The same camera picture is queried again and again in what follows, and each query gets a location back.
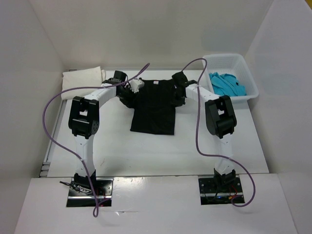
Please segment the black t shirt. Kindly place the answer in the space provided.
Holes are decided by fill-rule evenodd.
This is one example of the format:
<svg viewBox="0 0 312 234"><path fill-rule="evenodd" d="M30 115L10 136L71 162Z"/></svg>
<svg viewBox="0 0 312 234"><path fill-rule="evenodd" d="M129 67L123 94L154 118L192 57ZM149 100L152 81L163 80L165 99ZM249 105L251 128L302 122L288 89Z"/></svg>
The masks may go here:
<svg viewBox="0 0 312 234"><path fill-rule="evenodd" d="M132 108L130 131L169 135L175 134L176 106L173 104L175 85L170 80L144 80Z"/></svg>

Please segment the white t shirt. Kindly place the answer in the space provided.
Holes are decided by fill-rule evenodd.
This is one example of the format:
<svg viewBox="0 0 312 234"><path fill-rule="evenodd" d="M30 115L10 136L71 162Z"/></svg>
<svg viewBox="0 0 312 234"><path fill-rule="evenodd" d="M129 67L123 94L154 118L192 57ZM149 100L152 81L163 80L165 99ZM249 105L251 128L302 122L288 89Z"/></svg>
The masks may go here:
<svg viewBox="0 0 312 234"><path fill-rule="evenodd" d="M99 87L106 80L106 71L100 66L84 70L63 72L62 90L77 87ZM75 96L83 97L92 93L94 89L77 89L61 94L62 100Z"/></svg>

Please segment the cyan t shirt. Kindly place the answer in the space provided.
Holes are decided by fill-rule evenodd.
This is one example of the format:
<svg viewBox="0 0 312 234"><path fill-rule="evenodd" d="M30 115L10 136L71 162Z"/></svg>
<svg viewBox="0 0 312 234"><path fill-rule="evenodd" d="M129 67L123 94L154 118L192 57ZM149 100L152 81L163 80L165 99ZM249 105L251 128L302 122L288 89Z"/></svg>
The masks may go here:
<svg viewBox="0 0 312 234"><path fill-rule="evenodd" d="M236 76L232 74L209 73L209 78L215 94L220 96L246 96L246 88L241 85Z"/></svg>

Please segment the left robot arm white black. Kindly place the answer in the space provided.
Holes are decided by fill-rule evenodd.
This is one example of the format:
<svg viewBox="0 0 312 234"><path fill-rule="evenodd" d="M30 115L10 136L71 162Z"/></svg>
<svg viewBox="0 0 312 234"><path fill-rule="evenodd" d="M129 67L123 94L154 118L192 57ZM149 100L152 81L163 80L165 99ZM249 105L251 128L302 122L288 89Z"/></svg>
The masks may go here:
<svg viewBox="0 0 312 234"><path fill-rule="evenodd" d="M91 195L97 190L93 143L99 130L100 108L110 99L132 92L126 79L126 73L115 71L114 76L105 80L99 89L72 99L68 125L74 135L79 159L73 185L79 186L86 195Z"/></svg>

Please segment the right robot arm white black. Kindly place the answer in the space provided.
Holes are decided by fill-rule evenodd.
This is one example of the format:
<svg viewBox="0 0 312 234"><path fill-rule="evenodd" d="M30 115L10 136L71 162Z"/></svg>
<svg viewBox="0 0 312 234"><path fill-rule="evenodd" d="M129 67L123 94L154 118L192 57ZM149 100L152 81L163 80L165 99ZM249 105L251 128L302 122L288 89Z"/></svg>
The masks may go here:
<svg viewBox="0 0 312 234"><path fill-rule="evenodd" d="M232 101L229 96L219 96L201 87L194 80L187 80L183 72L172 75L178 100L196 101L205 110L208 132L214 137L218 158L214 166L214 187L226 191L234 182L236 172L233 158L232 136L237 125Z"/></svg>

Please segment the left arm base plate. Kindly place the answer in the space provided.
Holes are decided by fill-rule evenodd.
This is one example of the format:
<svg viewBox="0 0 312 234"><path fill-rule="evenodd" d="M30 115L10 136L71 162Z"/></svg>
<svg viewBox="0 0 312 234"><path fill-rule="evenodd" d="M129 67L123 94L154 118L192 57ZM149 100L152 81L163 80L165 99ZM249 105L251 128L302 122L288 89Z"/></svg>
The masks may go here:
<svg viewBox="0 0 312 234"><path fill-rule="evenodd" d="M100 207L111 207L113 193L113 178L98 177L95 184L95 193ZM95 199L90 188L84 188L74 183L66 183L69 187L66 207L95 207Z"/></svg>

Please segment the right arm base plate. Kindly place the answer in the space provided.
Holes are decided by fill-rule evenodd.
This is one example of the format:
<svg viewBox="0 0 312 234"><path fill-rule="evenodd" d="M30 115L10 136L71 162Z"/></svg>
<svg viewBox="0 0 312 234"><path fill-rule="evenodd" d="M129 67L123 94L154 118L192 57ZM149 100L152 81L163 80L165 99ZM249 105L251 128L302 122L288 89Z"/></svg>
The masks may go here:
<svg viewBox="0 0 312 234"><path fill-rule="evenodd" d="M199 177L198 184L201 205L231 204L232 198L234 204L245 203L239 177L223 188L217 188L212 176Z"/></svg>

